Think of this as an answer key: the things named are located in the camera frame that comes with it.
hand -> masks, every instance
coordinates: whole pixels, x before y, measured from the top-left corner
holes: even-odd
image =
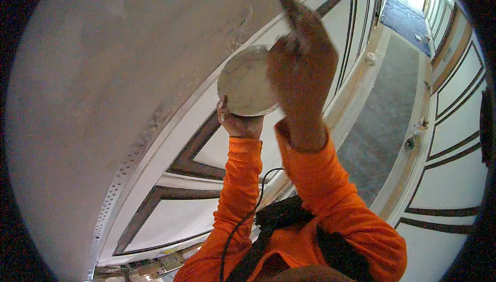
[[[226,95],[217,103],[217,119],[224,126],[229,136],[260,140],[264,117],[246,117],[231,113],[227,107]]]
[[[322,110],[336,72],[337,51],[319,16],[295,0],[280,0],[292,27],[267,58],[267,77],[278,97],[297,149],[326,143]]]

person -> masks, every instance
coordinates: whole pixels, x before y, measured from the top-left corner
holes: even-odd
[[[336,71],[337,51],[319,16],[289,1],[292,6],[283,8],[301,38],[299,43],[307,48],[302,52],[294,38],[279,38],[267,58],[267,77],[285,113],[274,127],[283,167],[311,220],[271,232],[260,258],[246,269],[244,280],[398,281],[406,269],[405,240],[357,195],[322,121],[322,109]],[[177,272],[176,282],[219,281],[226,242],[236,225],[254,210],[259,195],[259,138],[264,118],[230,113],[226,97],[220,99],[217,114],[230,136],[224,187],[214,212],[212,232]],[[252,244],[252,225],[253,216],[233,233],[225,254],[223,280],[230,280],[260,240],[262,233]],[[321,237],[332,239],[322,242]],[[326,256],[332,253],[332,259]],[[357,272],[356,268],[366,268],[367,272]]]

black cable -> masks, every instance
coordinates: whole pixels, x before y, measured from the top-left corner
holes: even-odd
[[[248,215],[243,218],[241,220],[241,222],[239,222],[236,227],[234,227],[234,229],[231,231],[231,233],[229,234],[229,237],[227,238],[227,242],[226,244],[224,245],[224,251],[222,252],[222,258],[220,260],[220,281],[223,282],[224,281],[224,264],[226,262],[226,254],[227,254],[227,249],[229,247],[229,243],[231,242],[231,239],[233,238],[234,236],[234,233],[236,232],[236,230],[238,230],[238,228],[252,215],[256,212],[258,206],[260,205],[260,203],[262,202],[262,197],[264,196],[264,185],[265,185],[265,178],[267,177],[267,175],[273,171],[276,171],[276,170],[284,170],[284,168],[274,168],[274,169],[270,169],[264,176],[263,176],[263,180],[262,180],[262,192],[260,192],[260,199],[258,199],[258,203],[257,205],[255,205],[255,208],[253,209],[253,211],[251,211],[250,213],[248,213]]]

orange sleeve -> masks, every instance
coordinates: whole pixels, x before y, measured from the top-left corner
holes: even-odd
[[[229,138],[224,186],[219,206],[214,212],[214,229],[201,249],[191,256],[176,274],[174,281],[219,280],[224,244],[234,227],[257,203],[258,176],[262,172],[262,142],[253,139]],[[236,231],[226,254],[224,278],[251,248],[251,225],[248,218]]]
[[[329,136],[319,153],[300,153],[289,145],[290,134],[284,121],[275,129],[284,168],[303,207],[317,217],[327,232],[342,233],[367,258],[375,280],[399,280],[407,263],[405,240],[357,195]]]

worker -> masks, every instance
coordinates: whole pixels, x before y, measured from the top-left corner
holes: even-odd
[[[319,16],[291,1],[294,7],[285,12],[295,19],[293,34],[300,39],[285,36],[274,44],[267,77],[285,113],[274,129],[283,167],[298,192],[291,199],[300,202],[286,199],[270,206],[283,205],[272,218],[276,223],[291,218],[305,222],[262,225],[252,244],[250,212],[259,195],[264,118],[230,113],[224,96],[217,113],[230,136],[229,153],[213,230],[178,271],[176,282],[219,281],[221,276],[227,281],[393,282],[405,272],[405,240],[357,195],[322,121],[337,50]]]

